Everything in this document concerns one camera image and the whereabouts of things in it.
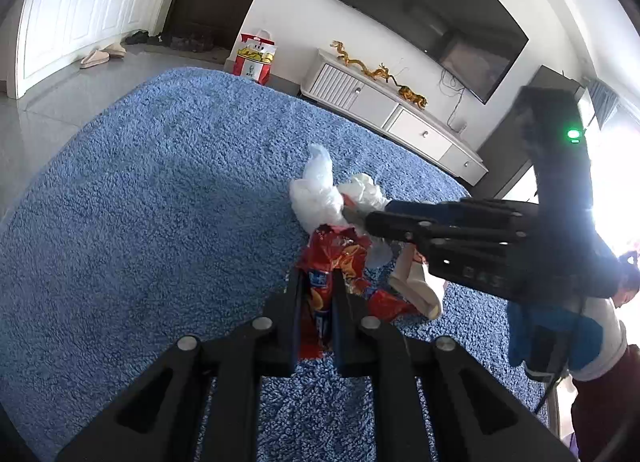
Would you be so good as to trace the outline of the red white shopping bag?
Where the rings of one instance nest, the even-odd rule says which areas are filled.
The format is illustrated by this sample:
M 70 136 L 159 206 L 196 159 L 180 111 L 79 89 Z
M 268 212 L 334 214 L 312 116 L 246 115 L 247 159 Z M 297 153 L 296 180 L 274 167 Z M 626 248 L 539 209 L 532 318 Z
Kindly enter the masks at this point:
M 259 29 L 256 34 L 242 32 L 232 74 L 265 86 L 270 78 L 271 65 L 276 52 L 276 42 L 268 30 Z

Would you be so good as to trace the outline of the person in green shirt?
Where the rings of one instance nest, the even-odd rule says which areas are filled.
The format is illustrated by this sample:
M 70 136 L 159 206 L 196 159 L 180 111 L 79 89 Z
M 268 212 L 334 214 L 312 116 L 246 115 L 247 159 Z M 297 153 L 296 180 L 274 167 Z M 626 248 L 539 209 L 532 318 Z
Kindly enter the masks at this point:
M 638 253 L 636 251 L 630 251 L 618 257 L 618 261 L 622 268 L 620 271 L 622 273 L 622 278 L 620 278 L 618 290 L 613 297 L 616 308 L 623 307 L 630 303 L 631 300 L 633 300 L 639 293 L 640 286 Z

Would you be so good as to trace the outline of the dark tall cabinet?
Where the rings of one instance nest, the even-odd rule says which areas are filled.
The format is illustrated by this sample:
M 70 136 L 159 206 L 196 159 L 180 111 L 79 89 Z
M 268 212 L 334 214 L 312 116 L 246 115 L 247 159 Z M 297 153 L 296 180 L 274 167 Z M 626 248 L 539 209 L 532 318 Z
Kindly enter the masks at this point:
M 528 90 L 562 90 L 574 100 L 584 92 L 575 79 L 541 65 L 528 84 L 523 86 L 500 124 L 478 150 L 488 170 L 470 192 L 477 199 L 502 199 L 532 166 L 530 153 L 534 144 L 532 102 Z

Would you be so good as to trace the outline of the golden dragon ornament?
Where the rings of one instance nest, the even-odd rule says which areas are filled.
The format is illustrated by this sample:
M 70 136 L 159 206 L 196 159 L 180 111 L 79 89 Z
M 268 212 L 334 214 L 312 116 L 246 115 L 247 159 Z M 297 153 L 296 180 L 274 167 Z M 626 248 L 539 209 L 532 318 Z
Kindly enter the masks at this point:
M 394 84 L 398 84 L 395 77 L 383 63 L 381 63 L 375 70 L 371 70 L 366 64 L 359 60 L 359 58 L 352 58 L 341 41 L 333 40 L 330 47 L 336 51 L 337 60 L 342 61 L 345 66 L 356 66 L 363 75 L 366 75 L 373 80 L 382 79 L 385 82 L 389 82 L 391 80 Z

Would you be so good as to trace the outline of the golden tiger ornament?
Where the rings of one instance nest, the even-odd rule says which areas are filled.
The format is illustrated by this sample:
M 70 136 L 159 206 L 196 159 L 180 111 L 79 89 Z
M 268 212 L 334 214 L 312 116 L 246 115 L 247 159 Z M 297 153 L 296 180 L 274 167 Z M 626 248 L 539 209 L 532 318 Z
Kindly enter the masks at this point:
M 427 106 L 427 99 L 422 94 L 414 92 L 411 88 L 402 84 L 398 87 L 398 94 L 405 101 L 417 106 L 420 110 L 425 110 Z

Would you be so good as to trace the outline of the white wall cabinet unit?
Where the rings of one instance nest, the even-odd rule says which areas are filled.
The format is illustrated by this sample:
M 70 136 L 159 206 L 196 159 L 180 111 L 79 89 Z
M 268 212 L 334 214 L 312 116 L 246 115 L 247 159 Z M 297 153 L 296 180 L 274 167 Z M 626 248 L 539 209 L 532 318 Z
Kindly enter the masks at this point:
M 21 98 L 92 50 L 151 28 L 156 6 L 157 0 L 24 0 L 17 19 L 9 95 Z

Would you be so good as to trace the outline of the white crumpled tissue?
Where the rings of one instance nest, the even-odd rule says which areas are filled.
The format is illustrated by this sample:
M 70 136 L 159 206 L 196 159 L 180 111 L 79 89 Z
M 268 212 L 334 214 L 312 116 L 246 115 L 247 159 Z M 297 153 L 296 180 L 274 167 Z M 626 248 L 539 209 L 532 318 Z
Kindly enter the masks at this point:
M 369 175 L 363 173 L 353 175 L 348 181 L 340 183 L 337 190 L 362 211 L 382 211 L 390 203 L 381 187 Z

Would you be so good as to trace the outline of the white tv console cabinet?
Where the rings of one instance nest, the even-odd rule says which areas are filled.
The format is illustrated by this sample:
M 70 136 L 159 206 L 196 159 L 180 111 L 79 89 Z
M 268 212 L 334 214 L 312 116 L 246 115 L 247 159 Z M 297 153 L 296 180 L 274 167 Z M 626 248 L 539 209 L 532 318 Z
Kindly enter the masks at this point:
M 471 148 L 444 123 L 385 82 L 374 81 L 320 50 L 300 86 L 306 98 L 389 137 L 448 174 L 477 185 L 488 173 Z

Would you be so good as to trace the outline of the beige slippers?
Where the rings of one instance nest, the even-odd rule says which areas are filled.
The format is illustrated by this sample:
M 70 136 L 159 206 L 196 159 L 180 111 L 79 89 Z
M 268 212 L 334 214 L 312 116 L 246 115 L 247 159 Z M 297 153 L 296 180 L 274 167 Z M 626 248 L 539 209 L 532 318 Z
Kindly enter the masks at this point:
M 112 58 L 125 58 L 127 50 L 119 42 L 109 44 L 104 49 L 96 49 L 91 51 L 85 58 L 80 61 L 79 67 L 81 70 L 88 70 L 106 64 Z

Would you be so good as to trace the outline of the blue shaggy rug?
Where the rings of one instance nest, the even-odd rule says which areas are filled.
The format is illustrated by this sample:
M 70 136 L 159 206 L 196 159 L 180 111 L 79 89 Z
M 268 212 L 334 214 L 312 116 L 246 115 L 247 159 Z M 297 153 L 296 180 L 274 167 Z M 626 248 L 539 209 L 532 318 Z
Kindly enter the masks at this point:
M 177 68 L 85 125 L 1 225 L 1 403 L 58 452 L 184 334 L 222 336 L 282 289 L 307 242 L 288 187 L 310 144 L 392 199 L 465 188 L 328 110 Z

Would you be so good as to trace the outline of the wall mounted black television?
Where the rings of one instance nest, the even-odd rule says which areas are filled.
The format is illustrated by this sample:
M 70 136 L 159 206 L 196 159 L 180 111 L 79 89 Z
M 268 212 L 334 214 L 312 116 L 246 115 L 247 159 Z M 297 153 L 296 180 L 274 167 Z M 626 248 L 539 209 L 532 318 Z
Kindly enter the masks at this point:
M 340 0 L 409 41 L 487 103 L 528 43 L 499 0 Z

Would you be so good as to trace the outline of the red snack bag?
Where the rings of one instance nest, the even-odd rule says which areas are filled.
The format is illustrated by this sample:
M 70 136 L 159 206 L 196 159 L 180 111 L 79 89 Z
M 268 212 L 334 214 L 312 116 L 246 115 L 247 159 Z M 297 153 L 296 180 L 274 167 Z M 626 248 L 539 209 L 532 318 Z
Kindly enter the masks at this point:
M 372 241 L 353 227 L 321 225 L 311 234 L 297 263 L 309 282 L 300 308 L 302 358 L 318 359 L 331 348 L 332 301 L 340 287 L 364 299 L 372 315 L 383 321 L 416 313 L 408 301 L 373 289 L 364 275 L 371 246 Z

